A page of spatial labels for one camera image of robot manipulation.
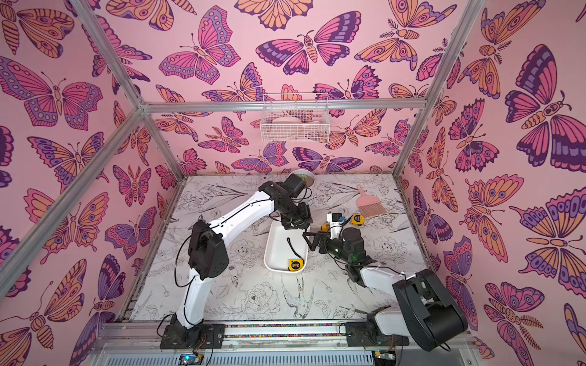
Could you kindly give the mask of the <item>black yellow tape measure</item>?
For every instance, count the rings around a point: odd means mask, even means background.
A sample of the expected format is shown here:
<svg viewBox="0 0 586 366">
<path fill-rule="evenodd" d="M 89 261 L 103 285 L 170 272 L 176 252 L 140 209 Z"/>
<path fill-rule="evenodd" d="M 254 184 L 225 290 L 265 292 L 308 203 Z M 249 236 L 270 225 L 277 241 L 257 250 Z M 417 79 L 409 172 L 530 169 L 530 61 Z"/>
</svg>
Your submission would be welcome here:
<svg viewBox="0 0 586 366">
<path fill-rule="evenodd" d="M 295 250 L 292 241 L 290 238 L 287 238 L 287 244 L 293 254 L 293 258 L 289 259 L 288 261 L 288 270 L 290 272 L 301 271 L 302 268 L 305 266 L 305 260 L 303 257 Z"/>
</svg>

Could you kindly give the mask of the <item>yellow tape measure with clip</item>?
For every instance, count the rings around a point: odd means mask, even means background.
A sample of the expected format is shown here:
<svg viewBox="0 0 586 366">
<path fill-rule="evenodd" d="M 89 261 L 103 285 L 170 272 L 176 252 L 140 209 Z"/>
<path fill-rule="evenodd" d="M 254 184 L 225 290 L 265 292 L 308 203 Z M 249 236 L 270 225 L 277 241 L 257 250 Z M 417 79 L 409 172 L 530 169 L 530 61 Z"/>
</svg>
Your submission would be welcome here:
<svg viewBox="0 0 586 366">
<path fill-rule="evenodd" d="M 345 227 L 347 224 L 351 224 L 354 227 L 361 227 L 364 225 L 365 221 L 366 221 L 366 218 L 363 215 L 361 215 L 360 213 L 359 214 L 355 213 L 355 214 L 349 216 L 348 218 L 346 218 L 343 221 L 342 226 Z"/>
</svg>

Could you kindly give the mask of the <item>yellow tape measure blue label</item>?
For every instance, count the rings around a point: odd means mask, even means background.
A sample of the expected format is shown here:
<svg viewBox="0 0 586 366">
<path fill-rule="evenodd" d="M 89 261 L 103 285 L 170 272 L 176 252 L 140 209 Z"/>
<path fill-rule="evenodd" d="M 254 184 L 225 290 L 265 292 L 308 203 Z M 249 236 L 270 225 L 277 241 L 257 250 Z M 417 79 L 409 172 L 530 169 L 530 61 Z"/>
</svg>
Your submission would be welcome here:
<svg viewBox="0 0 586 366">
<path fill-rule="evenodd" d="M 329 223 L 329 222 L 324 223 L 321 227 L 321 231 L 325 232 L 325 233 L 331 232 L 331 223 Z"/>
</svg>

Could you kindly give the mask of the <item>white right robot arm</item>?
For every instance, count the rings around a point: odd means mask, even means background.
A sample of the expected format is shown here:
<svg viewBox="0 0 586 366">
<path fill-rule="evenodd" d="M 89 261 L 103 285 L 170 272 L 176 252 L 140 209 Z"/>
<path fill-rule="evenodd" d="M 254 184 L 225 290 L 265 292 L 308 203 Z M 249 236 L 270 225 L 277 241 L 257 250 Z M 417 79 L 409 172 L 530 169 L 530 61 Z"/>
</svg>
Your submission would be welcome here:
<svg viewBox="0 0 586 366">
<path fill-rule="evenodd" d="M 312 221 L 302 224 L 303 237 L 312 252 L 327 255 L 362 287 L 392 294 L 398 305 L 394 312 L 380 307 L 355 326 L 347 324 L 349 341 L 373 346 L 402 346 L 408 339 L 426 352 L 448 348 L 448 341 L 468 330 L 461 306 L 451 298 L 436 273 L 424 269 L 412 275 L 381 265 L 366 253 L 360 229 L 348 227 L 338 213 L 327 217 L 326 230 L 312 231 Z"/>
</svg>

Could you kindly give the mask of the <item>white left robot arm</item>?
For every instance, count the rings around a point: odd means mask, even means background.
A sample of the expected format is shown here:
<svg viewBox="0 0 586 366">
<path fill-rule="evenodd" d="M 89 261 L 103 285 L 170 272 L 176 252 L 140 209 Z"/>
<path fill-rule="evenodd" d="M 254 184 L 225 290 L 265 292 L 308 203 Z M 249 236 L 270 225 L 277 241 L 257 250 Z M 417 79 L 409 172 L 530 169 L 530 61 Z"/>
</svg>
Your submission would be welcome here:
<svg viewBox="0 0 586 366">
<path fill-rule="evenodd" d="M 216 277 L 229 264 L 228 248 L 242 232 L 256 221 L 278 213 L 283 230 L 303 233 L 313 223 L 309 205 L 302 192 L 314 184 L 314 175 L 297 169 L 285 181 L 266 181 L 247 201 L 228 214 L 207 222 L 199 220 L 185 243 L 188 245 L 189 279 L 183 285 L 183 304 L 173 321 L 184 329 L 203 322 L 204 305 Z"/>
</svg>

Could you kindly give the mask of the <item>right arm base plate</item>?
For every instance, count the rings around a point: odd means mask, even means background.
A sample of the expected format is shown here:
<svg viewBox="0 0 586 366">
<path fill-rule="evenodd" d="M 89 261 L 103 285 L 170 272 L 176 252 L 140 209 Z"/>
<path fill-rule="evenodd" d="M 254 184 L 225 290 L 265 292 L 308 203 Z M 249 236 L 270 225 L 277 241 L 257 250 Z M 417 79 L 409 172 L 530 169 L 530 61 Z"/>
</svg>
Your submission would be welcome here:
<svg viewBox="0 0 586 366">
<path fill-rule="evenodd" d="M 367 313 L 365 320 L 344 323 L 344 329 L 350 347 L 393 348 L 410 344 L 404 317 L 390 307 Z"/>
</svg>

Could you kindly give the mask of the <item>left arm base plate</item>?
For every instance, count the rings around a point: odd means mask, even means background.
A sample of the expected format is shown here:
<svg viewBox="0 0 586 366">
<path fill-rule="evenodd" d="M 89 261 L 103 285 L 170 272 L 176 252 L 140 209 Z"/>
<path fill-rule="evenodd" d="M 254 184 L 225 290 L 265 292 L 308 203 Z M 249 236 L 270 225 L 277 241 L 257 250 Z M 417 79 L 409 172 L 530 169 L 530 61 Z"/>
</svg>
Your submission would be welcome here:
<svg viewBox="0 0 586 366">
<path fill-rule="evenodd" d="M 181 324 L 166 326 L 160 349 L 220 349 L 224 342 L 226 325 L 202 323 L 190 329 Z"/>
</svg>

